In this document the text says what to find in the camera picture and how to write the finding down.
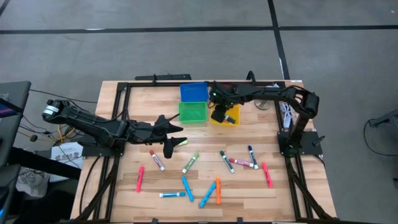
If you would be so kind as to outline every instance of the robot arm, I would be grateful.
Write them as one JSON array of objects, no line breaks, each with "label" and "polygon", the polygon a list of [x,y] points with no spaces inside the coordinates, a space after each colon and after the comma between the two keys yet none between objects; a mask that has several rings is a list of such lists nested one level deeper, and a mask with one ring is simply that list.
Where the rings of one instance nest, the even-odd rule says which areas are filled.
[{"label": "robot arm", "polygon": [[170,124],[171,119],[160,115],[155,125],[135,120],[105,119],[90,113],[70,100],[48,100],[42,113],[44,121],[52,124],[67,124],[89,136],[96,142],[112,149],[118,143],[131,144],[164,143],[165,158],[171,158],[174,146],[187,140],[186,138],[167,138],[167,133],[182,131],[183,128]]},{"label": "robot arm", "polygon": [[287,140],[285,155],[295,156],[301,146],[302,134],[309,119],[318,113],[319,97],[299,86],[289,86],[282,90],[272,87],[259,88],[247,83],[224,86],[213,83],[210,90],[210,101],[215,104],[215,110],[211,115],[215,121],[222,123],[225,113],[235,104],[245,104],[252,100],[276,100],[284,101],[299,114],[297,122],[290,130]]}]

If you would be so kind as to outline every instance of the concrete floor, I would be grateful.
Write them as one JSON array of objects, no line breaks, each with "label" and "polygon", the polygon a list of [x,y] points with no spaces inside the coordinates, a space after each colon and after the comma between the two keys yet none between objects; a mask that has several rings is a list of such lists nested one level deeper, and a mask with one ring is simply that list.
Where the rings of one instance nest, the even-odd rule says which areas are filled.
[{"label": "concrete floor", "polygon": [[[274,4],[280,26],[398,24],[394,0]],[[11,0],[0,17],[0,30],[271,25],[265,0]],[[398,190],[392,178],[398,177],[398,159],[370,152],[362,131],[369,118],[398,108],[398,30],[282,31],[281,36],[291,79],[303,80],[321,98],[315,126],[326,135],[322,147],[338,216],[396,223]],[[96,101],[103,80],[153,73],[245,78],[248,70],[257,79],[283,78],[273,31],[0,35],[0,82],[30,80],[33,89],[82,100]],[[31,93],[25,115],[54,131],[40,117],[49,98]],[[381,126],[367,135],[376,150],[398,154],[396,130]],[[16,146],[44,150],[51,143],[31,144],[18,136]]]}]

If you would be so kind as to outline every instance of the green marker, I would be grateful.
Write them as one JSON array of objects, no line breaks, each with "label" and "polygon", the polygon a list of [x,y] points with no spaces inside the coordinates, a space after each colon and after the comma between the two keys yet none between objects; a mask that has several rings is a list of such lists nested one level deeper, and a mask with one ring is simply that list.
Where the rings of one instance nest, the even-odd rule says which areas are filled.
[{"label": "green marker", "polygon": [[195,153],[195,155],[192,157],[191,161],[189,161],[189,163],[184,167],[182,172],[186,173],[189,170],[189,168],[191,168],[191,166],[193,165],[195,160],[198,159],[198,157],[199,157],[199,153]]},{"label": "green marker", "polygon": [[225,153],[223,151],[220,151],[221,156],[223,157],[226,165],[229,168],[229,171],[231,171],[231,173],[235,173],[234,167],[232,167],[231,163],[229,163],[228,158],[226,157]]}]

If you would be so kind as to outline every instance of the wooden tabletop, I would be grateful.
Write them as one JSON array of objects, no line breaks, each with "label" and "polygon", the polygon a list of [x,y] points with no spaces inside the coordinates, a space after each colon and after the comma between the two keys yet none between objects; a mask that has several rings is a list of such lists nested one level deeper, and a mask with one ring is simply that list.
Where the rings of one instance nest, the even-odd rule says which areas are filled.
[{"label": "wooden tabletop", "polygon": [[[98,116],[111,118],[117,83],[103,82],[96,109]],[[293,84],[302,86],[301,82],[286,81],[287,86]],[[180,88],[177,86],[133,87],[129,115],[131,119],[153,123],[160,114],[166,118],[177,114],[179,102]],[[233,222],[236,217],[253,222],[295,220],[285,162],[279,154],[276,138],[278,124],[275,108],[261,111],[253,102],[246,103],[241,107],[240,117],[241,124],[237,127],[211,124],[209,121],[204,124],[182,124],[176,118],[172,124],[184,127],[184,130],[169,136],[185,136],[189,143],[176,148],[171,159],[163,157],[161,145],[126,144],[119,165],[111,221],[149,222],[152,218],[158,218],[160,222]],[[313,128],[312,122],[307,128]],[[233,164],[235,173],[232,174],[223,162],[220,150],[224,150],[230,158],[250,161],[248,144],[253,147],[257,162],[267,162],[273,189],[268,188],[262,169],[254,170]],[[150,156],[151,149],[163,163],[164,171],[159,170]],[[161,192],[185,191],[181,181],[182,169],[195,152],[199,152],[199,158],[185,174],[195,201],[190,202],[188,197],[159,198]],[[81,190],[94,159],[84,161],[71,218],[79,214]],[[309,191],[327,213],[335,216],[323,164],[313,156],[302,156],[302,160]],[[102,158],[90,175],[83,197],[83,209],[98,189],[101,165]],[[140,166],[145,166],[145,172],[142,191],[137,193]],[[199,208],[198,204],[216,177],[221,177],[221,205],[215,203],[214,191],[205,208]],[[299,189],[297,191],[302,216],[305,216],[302,195]],[[106,192],[100,218],[104,217],[107,199]]]}]

